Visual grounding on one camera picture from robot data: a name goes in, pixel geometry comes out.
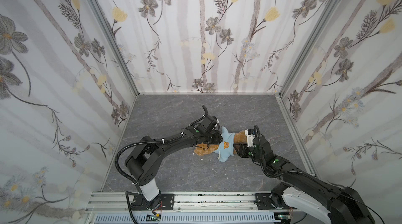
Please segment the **light blue teddy hoodie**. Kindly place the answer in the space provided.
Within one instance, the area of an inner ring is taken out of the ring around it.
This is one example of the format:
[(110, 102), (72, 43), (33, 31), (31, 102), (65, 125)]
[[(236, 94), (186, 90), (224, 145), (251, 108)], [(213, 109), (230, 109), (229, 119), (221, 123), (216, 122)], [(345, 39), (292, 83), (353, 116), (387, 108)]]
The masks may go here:
[(218, 154), (218, 161), (226, 162), (229, 157), (234, 156), (234, 137), (235, 133), (230, 133), (226, 127), (222, 127), (220, 136), (223, 141), (219, 144), (214, 153)]

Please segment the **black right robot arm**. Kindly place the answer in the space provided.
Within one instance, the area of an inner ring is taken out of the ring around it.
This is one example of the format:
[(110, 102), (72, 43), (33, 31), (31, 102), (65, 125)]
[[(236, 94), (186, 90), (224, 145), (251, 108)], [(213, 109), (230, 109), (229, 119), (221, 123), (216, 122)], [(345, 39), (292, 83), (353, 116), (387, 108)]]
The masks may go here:
[(233, 146), (271, 179), (281, 180), (271, 191), (274, 207), (297, 208), (326, 224), (373, 224), (375, 220), (359, 193), (351, 187), (323, 182), (273, 153), (270, 143), (252, 129), (236, 133)]

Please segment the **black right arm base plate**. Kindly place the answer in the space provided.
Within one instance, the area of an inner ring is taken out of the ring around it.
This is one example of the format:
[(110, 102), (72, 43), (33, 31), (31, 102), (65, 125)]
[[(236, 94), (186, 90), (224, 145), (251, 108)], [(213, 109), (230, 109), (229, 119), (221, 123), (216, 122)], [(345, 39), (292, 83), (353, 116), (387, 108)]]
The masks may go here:
[(256, 193), (254, 203), (258, 210), (290, 210), (281, 195), (271, 193)]

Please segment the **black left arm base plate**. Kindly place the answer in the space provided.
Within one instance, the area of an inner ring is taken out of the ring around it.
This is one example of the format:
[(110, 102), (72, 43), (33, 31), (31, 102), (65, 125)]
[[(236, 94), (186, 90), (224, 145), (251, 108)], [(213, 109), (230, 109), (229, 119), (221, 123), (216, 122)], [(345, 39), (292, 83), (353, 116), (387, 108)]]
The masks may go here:
[(173, 210), (174, 194), (159, 194), (152, 201), (147, 201), (143, 195), (135, 194), (130, 200), (131, 210)]

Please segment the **brown teddy bear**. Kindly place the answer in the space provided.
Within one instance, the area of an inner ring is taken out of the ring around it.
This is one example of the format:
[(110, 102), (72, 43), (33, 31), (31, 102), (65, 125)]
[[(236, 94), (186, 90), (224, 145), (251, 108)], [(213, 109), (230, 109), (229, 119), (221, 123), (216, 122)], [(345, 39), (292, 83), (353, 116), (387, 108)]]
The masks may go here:
[[(245, 135), (245, 130), (240, 131), (238, 133), (235, 133), (235, 137), (234, 137), (234, 144), (235, 143), (246, 143), (247, 144), (247, 138)], [(211, 153), (214, 153), (215, 150), (218, 149), (217, 144), (214, 145), (207, 145), (205, 143), (201, 143), (198, 144), (195, 149), (194, 149), (194, 153), (198, 156), (205, 156), (205, 155), (209, 155)]]

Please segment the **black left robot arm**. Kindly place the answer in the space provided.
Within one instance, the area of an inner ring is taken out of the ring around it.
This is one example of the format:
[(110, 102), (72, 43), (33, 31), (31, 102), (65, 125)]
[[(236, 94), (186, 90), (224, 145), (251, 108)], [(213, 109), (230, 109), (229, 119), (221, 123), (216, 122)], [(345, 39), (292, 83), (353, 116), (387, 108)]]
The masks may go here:
[(183, 128), (180, 133), (160, 139), (142, 138), (125, 161), (125, 166), (135, 180), (143, 198), (154, 202), (160, 197), (155, 177), (164, 158), (185, 148), (194, 148), (197, 154), (215, 151), (223, 138), (219, 121), (214, 116), (204, 115)]

